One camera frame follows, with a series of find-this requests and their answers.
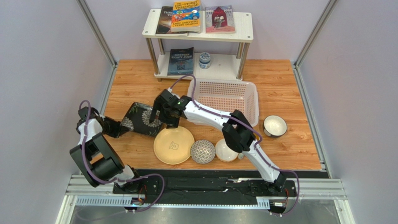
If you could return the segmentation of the yellow round bear plate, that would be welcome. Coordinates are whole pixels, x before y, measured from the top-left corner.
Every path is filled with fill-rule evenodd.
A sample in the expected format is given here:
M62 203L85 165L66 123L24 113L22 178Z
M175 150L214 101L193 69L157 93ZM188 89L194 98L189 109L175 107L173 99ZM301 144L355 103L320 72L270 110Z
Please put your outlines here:
M155 156L161 162L177 165L190 158L194 142L192 133L182 126L165 128L155 137L153 149Z

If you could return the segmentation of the white two-tier shelf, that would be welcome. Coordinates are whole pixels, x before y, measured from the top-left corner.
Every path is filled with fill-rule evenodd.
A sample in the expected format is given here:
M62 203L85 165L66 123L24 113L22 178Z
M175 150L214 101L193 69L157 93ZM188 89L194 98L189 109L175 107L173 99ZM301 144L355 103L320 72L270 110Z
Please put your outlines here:
M163 39L200 41L200 42L232 42L238 43L236 54L211 53L211 66L202 69L199 65L200 50L195 50L194 76L205 79L242 80L243 69L250 44L253 42L253 24L251 13L234 12L235 33L215 34L206 33L202 26L201 33L189 33L187 36L158 36L156 28L160 18L161 9L151 9L145 22L142 35L145 38L154 67L154 76L159 80L178 79L179 76L169 76L168 67L170 52L164 50Z

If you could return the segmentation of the small blue white ceramic jar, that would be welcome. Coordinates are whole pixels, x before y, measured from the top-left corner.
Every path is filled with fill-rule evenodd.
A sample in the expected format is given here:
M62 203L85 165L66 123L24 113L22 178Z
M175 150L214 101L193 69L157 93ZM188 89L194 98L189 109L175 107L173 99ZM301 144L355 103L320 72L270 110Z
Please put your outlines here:
M208 69L211 66L211 55L208 52L200 53L199 66L202 69Z

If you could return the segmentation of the red pink cover book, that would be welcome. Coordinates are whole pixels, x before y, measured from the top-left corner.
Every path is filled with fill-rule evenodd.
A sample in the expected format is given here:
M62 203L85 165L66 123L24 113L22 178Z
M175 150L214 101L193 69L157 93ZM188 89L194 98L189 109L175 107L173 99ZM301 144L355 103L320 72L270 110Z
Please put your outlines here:
M231 5L205 7L205 18L207 34L235 33L235 21Z

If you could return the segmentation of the dark paperback book top shelf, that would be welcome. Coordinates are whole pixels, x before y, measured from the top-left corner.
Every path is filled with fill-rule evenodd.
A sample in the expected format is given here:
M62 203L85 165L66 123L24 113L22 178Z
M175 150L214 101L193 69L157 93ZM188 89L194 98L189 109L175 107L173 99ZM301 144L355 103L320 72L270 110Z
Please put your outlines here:
M172 32L171 31L171 17L173 6L163 6L159 16L156 36L188 36L187 32Z

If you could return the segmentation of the black square floral plate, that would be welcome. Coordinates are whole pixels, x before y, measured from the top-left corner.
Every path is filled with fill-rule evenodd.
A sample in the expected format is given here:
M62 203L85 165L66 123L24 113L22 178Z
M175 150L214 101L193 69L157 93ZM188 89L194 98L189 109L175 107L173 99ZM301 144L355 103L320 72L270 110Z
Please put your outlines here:
M127 132L136 132L148 136L157 136L163 123L158 119L159 112L156 112L155 119L151 122L152 106L134 102L121 121L120 136Z

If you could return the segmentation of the orange yellow treehouse book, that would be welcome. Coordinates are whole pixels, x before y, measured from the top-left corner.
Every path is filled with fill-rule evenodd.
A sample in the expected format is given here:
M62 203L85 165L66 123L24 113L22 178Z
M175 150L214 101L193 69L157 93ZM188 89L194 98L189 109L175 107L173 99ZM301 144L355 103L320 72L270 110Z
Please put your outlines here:
M201 1L175 1L172 8L171 32L201 32Z

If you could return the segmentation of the white perforated plastic basket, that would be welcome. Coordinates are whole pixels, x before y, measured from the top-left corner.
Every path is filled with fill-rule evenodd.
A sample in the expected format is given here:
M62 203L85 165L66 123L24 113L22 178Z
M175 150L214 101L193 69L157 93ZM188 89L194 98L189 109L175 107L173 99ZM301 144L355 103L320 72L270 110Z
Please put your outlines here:
M199 78L190 82L187 96L192 94L200 104L225 112L239 110L252 127L258 124L258 92L252 82Z

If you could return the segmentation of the white small bowl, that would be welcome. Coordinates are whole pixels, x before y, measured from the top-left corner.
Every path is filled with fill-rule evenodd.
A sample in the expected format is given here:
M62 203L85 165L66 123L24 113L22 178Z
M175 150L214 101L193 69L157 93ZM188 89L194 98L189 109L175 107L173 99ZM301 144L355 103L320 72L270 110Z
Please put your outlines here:
M225 139L221 139L215 145L216 156L222 162L232 162L238 157L238 153L230 149Z

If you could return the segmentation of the dark blue Nineteen Eighty-Four book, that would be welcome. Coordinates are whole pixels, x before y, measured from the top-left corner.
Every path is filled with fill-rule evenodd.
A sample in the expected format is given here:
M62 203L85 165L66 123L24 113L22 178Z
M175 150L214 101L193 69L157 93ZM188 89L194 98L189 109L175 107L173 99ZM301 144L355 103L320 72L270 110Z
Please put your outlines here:
M171 49L167 75L182 76L193 75L194 72L194 47L187 49Z

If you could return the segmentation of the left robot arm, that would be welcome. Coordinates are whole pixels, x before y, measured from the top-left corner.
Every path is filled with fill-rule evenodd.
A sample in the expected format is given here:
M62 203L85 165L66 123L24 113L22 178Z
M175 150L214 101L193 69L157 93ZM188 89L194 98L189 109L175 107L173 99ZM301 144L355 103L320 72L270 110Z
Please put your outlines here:
M80 120L76 130L80 140L70 150L70 156L88 183L96 188L107 183L118 187L128 186L128 181L139 177L130 165L125 165L105 136L118 138L129 128L120 121L100 115L95 108L87 106L78 110Z

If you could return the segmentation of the black rimmed white bowl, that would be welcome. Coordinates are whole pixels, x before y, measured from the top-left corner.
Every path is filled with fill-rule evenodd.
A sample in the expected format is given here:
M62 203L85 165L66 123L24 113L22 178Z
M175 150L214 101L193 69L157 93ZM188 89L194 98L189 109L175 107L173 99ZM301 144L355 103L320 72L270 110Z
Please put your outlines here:
M269 137L281 137L287 132L287 123L277 115L270 115L263 121L263 132Z

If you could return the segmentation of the grey patterned small bowl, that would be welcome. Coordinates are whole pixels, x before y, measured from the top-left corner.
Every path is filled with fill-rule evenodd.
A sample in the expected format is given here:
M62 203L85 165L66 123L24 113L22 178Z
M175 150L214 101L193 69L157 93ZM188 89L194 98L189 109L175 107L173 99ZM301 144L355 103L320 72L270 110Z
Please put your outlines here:
M216 156L213 143L208 140L198 140L194 142L190 149L191 158L198 164L208 164Z

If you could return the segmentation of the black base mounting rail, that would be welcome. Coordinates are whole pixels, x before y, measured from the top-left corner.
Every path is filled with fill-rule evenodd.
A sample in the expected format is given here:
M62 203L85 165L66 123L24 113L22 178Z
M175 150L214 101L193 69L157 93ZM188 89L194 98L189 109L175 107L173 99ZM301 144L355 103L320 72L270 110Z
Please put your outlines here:
M280 187L264 181L256 170L192 170L140 169L139 175L148 177L125 189L114 185L112 193L133 195L146 203L188 205L254 205L257 197L276 197L285 200L297 196L294 181Z

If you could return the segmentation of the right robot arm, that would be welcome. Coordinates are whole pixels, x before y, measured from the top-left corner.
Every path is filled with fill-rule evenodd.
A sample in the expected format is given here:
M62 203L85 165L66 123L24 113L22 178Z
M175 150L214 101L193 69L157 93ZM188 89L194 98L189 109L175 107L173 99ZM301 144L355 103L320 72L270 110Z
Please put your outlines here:
M216 110L198 103L192 97L178 98L169 90L163 90L154 100L150 122L159 119L167 126L176 128L180 118L189 122L199 121L220 130L226 145L247 157L274 191L284 190L286 176L262 150L261 135L254 130L241 111Z

